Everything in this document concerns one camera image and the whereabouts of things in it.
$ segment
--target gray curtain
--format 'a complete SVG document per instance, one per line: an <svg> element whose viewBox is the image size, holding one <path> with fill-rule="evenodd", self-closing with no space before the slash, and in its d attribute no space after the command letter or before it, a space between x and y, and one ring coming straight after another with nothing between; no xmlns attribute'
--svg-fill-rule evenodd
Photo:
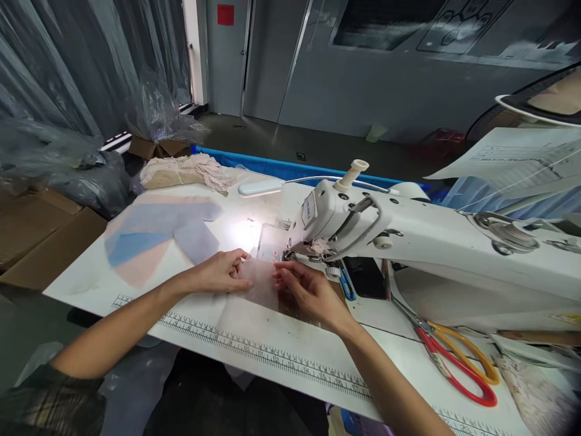
<svg viewBox="0 0 581 436"><path fill-rule="evenodd" d="M0 2L0 118L108 139L145 70L191 102L180 0Z"/></svg>

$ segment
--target red sticker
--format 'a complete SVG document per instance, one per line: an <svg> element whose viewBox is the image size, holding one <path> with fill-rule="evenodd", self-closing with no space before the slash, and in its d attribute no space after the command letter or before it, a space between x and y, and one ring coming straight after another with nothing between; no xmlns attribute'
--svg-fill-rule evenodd
<svg viewBox="0 0 581 436"><path fill-rule="evenodd" d="M218 5L218 24L234 25L234 5Z"/></svg>

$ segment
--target sewing machine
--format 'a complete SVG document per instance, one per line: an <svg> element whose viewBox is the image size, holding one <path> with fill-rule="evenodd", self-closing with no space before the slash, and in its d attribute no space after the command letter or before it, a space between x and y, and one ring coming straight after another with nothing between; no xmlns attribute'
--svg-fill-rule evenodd
<svg viewBox="0 0 581 436"><path fill-rule="evenodd" d="M305 198L288 231L287 258L363 256L408 266L395 274L398 289L416 312L443 325L581 329L581 245L573 238L535 222L430 204L414 183L352 186L368 167L355 160L341 180L322 180Z"/></svg>

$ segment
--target sleeve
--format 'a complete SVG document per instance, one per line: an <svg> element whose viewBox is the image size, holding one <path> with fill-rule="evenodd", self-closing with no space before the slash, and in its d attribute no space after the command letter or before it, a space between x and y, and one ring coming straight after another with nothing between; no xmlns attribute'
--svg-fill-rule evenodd
<svg viewBox="0 0 581 436"><path fill-rule="evenodd" d="M73 378L42 365L0 395L0 434L19 429L26 434L99 435L106 406L97 392L102 383L102 378Z"/></svg>

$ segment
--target table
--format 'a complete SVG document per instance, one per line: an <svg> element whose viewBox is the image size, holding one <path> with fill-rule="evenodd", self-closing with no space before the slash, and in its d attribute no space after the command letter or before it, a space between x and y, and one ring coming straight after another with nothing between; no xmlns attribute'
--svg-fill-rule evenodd
<svg viewBox="0 0 581 436"><path fill-rule="evenodd" d="M241 177L240 170L227 168L226 172ZM244 173L242 177L245 182L254 182L266 176ZM158 189L155 194L212 197L224 210L215 222L207 223L220 241L220 249L242 247L250 251L258 245L262 224L274 223L277 217L293 219L311 190L309 186L289 183L281 193L242 199L237 186L225 198L204 185L192 184ZM110 267L100 237L44 294L105 316L190 266L172 242L149 282L142 289L135 289ZM386 307L385 316L394 322L384 329L391 326L394 332L364 327L457 434L530 435L505 383L493 387L499 402L495 408L468 401L442 377L399 311ZM191 295L167 313L149 335L380 419L367 386L336 335L237 296ZM478 391L468 377L454 366L451 368L465 386Z"/></svg>

